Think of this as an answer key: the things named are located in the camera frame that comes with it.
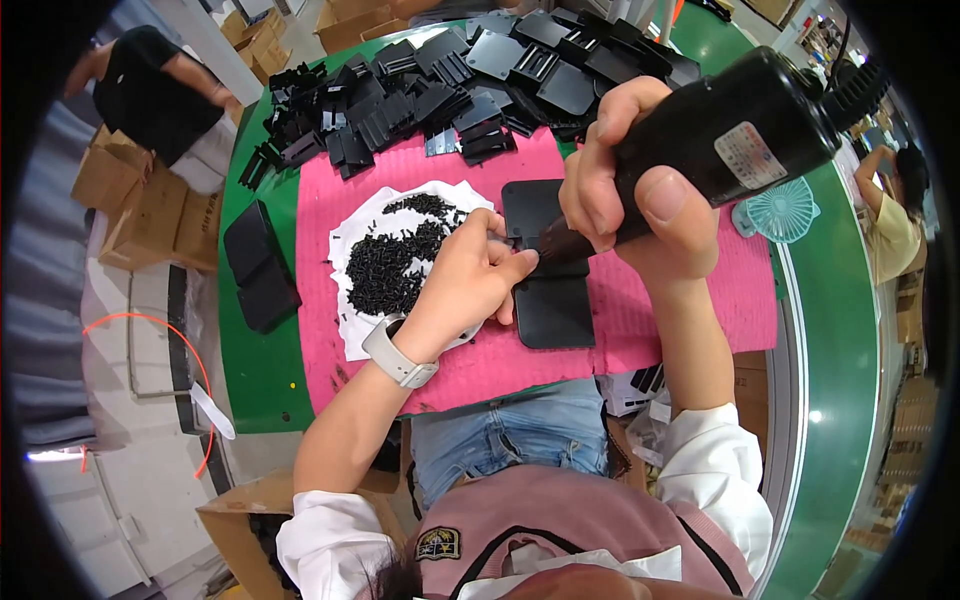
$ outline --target pink vest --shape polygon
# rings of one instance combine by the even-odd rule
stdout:
[[[744,596],[754,584],[740,550],[693,505],[668,506],[564,468],[520,465],[451,490],[410,542],[429,600],[501,577],[512,542],[534,542],[554,557],[606,548],[622,563],[679,545],[684,582],[726,593],[739,587]]]

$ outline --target yellow shirt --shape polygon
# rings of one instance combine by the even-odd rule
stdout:
[[[863,235],[874,270],[874,285],[893,279],[907,268],[920,249],[921,235],[921,225],[884,194],[879,214]]]

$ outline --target black shirt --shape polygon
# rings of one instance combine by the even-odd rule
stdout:
[[[93,89],[93,103],[107,128],[156,151],[167,166],[224,114],[203,94],[160,70],[180,52],[155,27],[134,27],[113,42],[107,73]]]

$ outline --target embroidered badge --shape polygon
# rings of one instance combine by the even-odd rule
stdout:
[[[417,560],[438,561],[460,558],[460,532],[450,527],[434,527],[417,540]]]

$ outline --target watch strap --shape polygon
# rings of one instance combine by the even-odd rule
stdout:
[[[400,315],[384,317],[363,341],[361,348],[400,387],[416,390],[430,380],[430,377],[440,368],[440,364],[433,362],[418,365],[394,346],[387,330],[392,324],[402,320],[403,317]]]

